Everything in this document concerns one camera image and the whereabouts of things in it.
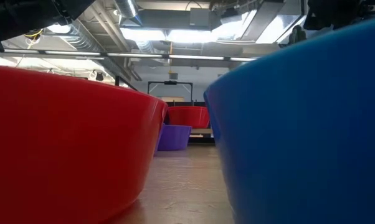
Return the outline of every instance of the table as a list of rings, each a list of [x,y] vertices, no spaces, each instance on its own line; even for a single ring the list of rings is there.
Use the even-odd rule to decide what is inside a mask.
[[[233,223],[217,149],[158,152],[138,200],[106,222],[124,223]]]

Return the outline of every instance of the wall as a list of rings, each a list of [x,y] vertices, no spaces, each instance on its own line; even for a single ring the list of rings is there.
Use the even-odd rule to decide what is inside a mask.
[[[193,84],[193,101],[200,101],[203,102],[203,94],[204,91],[207,89],[208,85],[200,85],[198,83]],[[147,93],[148,91],[148,82],[138,82],[134,83],[133,86],[137,88],[142,93]],[[150,85],[150,89],[155,87],[156,84],[152,83]],[[187,89],[190,90],[190,85],[185,85]],[[183,97],[185,102],[190,101],[190,93],[182,86],[182,85],[164,85],[159,84],[153,91],[150,92],[152,96],[180,96]]]
[[[135,71],[143,81],[132,81],[131,84],[143,93],[148,91],[148,81],[163,82],[169,80],[169,67],[135,67]],[[193,82],[193,101],[203,102],[203,94],[207,87],[218,78],[218,74],[225,74],[228,68],[195,68],[195,67],[173,67],[173,72],[178,73],[178,82]],[[155,83],[150,85],[150,89],[156,86]],[[159,84],[150,95],[153,96],[180,96],[185,101],[190,101],[190,92],[182,85],[164,85]]]

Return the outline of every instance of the ceiling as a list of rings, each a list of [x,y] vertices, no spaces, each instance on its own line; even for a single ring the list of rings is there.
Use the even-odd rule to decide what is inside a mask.
[[[200,7],[206,9],[210,6],[214,6],[214,8],[221,6],[222,4],[236,4],[239,2],[239,4],[243,4],[244,2],[253,2],[249,0],[240,0],[240,1],[213,1],[211,3],[208,0],[203,1],[175,1],[175,0],[137,0],[137,4],[140,7],[141,10],[177,10],[177,11],[185,11],[185,9],[188,11],[190,8],[198,8]],[[105,12],[108,17],[112,20],[111,23],[113,23],[115,26],[119,26],[118,20],[119,17],[115,15],[114,11],[115,3],[114,0],[97,0],[97,3],[101,4],[103,8],[105,9]],[[299,15],[301,12],[300,8],[300,0],[286,0],[285,5],[281,8],[279,11],[279,15]],[[100,48],[107,52],[121,52],[124,51],[120,48],[120,45],[117,44],[114,39],[110,36],[108,33],[109,30],[109,22],[106,21],[105,17],[103,15],[100,15],[100,19],[105,21],[105,24],[107,24],[107,30],[103,27],[103,24],[101,24],[98,21],[98,17],[95,17],[94,14],[92,14],[92,10],[88,8],[80,17],[79,17],[79,26],[83,27],[84,29],[88,30],[89,34],[92,35],[92,39],[100,46]],[[15,37],[13,39],[4,41],[4,47],[5,48],[18,48],[18,49],[27,49],[29,47],[29,41],[26,40],[24,36]],[[133,40],[126,40],[126,45],[128,49],[131,49],[132,52],[139,52],[139,48],[135,44],[135,41]],[[164,53],[169,53],[171,51],[170,45],[168,44],[162,44],[160,41],[152,41],[153,47]],[[66,50],[66,51],[76,51],[76,48],[72,45],[70,45],[68,42],[64,41],[62,37],[59,36],[53,36],[51,32],[47,29],[44,30],[44,35],[39,39],[39,42],[37,42],[34,45],[30,46],[31,49],[41,49],[41,50]],[[267,54],[270,54],[272,52],[275,52],[279,50],[277,44],[256,44],[255,42],[248,41],[234,41],[230,40],[227,42],[221,42],[221,41],[215,41],[215,42],[206,42],[206,43],[173,43],[172,45],[172,53],[173,54],[183,54],[183,55],[216,55],[216,56],[240,56],[240,57],[261,57]],[[2,58],[6,60],[10,60],[11,62],[18,62],[21,58],[28,57],[23,55],[18,55],[19,57],[9,57],[8,55],[0,55]],[[77,64],[80,63],[78,61],[75,61],[75,58],[73,58],[74,61],[71,61],[71,63],[68,62],[62,62],[61,60],[54,60],[54,59],[47,59],[45,55],[41,55],[38,58],[38,61],[40,61],[41,64],[44,64],[45,66],[41,65],[28,65],[29,60],[25,60],[24,62],[19,63],[18,67],[24,67],[28,69],[36,69],[36,70],[42,70],[48,69],[49,67],[56,67],[61,68],[62,73],[70,73],[72,71],[72,68],[69,68],[67,65],[75,65],[75,67],[78,67]],[[93,63],[97,64],[97,68],[95,66],[90,66],[86,69],[86,72],[83,73],[81,71],[75,73],[75,75],[79,75],[82,77],[91,77],[92,74],[91,71],[93,69],[96,70],[103,70],[106,72],[106,68],[103,69],[100,62],[96,61]],[[126,65],[126,62],[122,58],[117,58],[114,60],[114,62],[119,67],[124,67]],[[210,68],[219,68],[225,73],[228,69],[232,69],[236,66],[238,66],[239,63],[237,62],[223,62],[223,61],[208,61],[208,60],[189,60],[189,59],[179,59],[179,60],[172,60],[171,66],[173,70],[177,70],[178,67],[183,68],[194,68],[194,69],[202,69],[204,73],[211,73],[210,75],[196,75],[192,76],[190,79],[186,78],[185,75],[180,76],[181,78],[185,78],[187,80],[196,79],[199,80],[199,82],[209,82],[213,81],[214,77],[216,78],[218,75],[218,72],[215,70],[211,70]],[[153,80],[154,78],[160,77],[158,73],[165,74],[164,77],[161,77],[161,79],[167,78],[167,72],[169,70],[169,63],[166,61],[165,63],[159,62],[159,60],[151,60],[151,59],[141,59],[132,60],[131,68],[135,69],[135,72],[141,77],[143,81],[147,80]],[[127,80],[134,80],[134,75],[124,74],[124,77]],[[114,79],[111,76],[106,77],[106,82],[111,83],[114,81]]]

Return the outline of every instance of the ceiling beam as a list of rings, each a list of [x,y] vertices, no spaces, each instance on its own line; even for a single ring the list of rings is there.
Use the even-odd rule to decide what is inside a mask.
[[[121,33],[121,30],[118,26],[114,25],[113,19],[110,18],[110,16],[107,14],[107,11],[104,9],[104,7],[98,2],[95,1],[92,6],[99,12],[105,20],[108,22],[107,24],[104,24],[105,26],[109,26],[111,30],[115,33],[115,35],[118,37],[118,40],[123,44],[125,50],[127,52],[131,51],[130,46],[128,45],[128,42],[125,40],[123,34]]]
[[[259,7],[241,40],[256,41],[285,5],[285,0],[265,0]]]
[[[121,50],[121,51],[126,51],[126,48],[125,46],[121,43],[121,41],[114,35],[114,33],[110,30],[110,28],[107,26],[107,24],[105,24],[105,21],[100,17],[99,13],[96,11],[96,9],[94,9],[92,6],[90,6],[88,9],[88,11],[90,11],[94,16],[95,18],[99,21],[100,25],[104,28],[104,30],[108,33],[108,35],[112,38],[112,40],[114,41],[114,43],[117,45],[117,47]]]

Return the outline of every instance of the fluorescent light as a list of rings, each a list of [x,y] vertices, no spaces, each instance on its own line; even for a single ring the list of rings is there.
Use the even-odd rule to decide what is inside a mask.
[[[164,32],[156,29],[121,28],[125,39],[134,41],[165,40]]]
[[[217,39],[207,30],[172,30],[168,40],[175,43],[208,43]]]
[[[296,25],[301,25],[306,19],[306,15],[303,16],[299,21],[297,21],[295,24],[293,24],[291,26],[291,28],[286,31],[281,37],[279,37],[279,39],[276,40],[276,42],[280,43],[282,42],[284,39],[286,39],[292,32],[293,32],[293,28],[296,26]]]
[[[258,44],[272,44],[276,42],[297,18],[298,16],[277,15],[255,42]]]
[[[82,59],[82,60],[104,60],[104,57],[84,57],[84,56],[76,56],[75,59]]]
[[[71,27],[69,25],[61,26],[58,24],[54,24],[48,26],[47,28],[56,34],[68,34],[71,31]]]
[[[257,60],[257,58],[239,58],[239,57],[231,57],[231,61],[233,62],[251,62],[253,60]]]
[[[139,57],[139,58],[162,58],[158,54],[129,54],[129,53],[108,53],[110,57]]]
[[[200,56],[200,55],[169,55],[170,58],[175,59],[201,59],[201,60],[223,60],[223,57],[216,56]]]
[[[100,53],[96,52],[66,52],[66,51],[56,51],[56,50],[46,50],[47,54],[52,55],[78,55],[78,56],[100,56]]]
[[[38,50],[5,49],[5,53],[39,54]]]

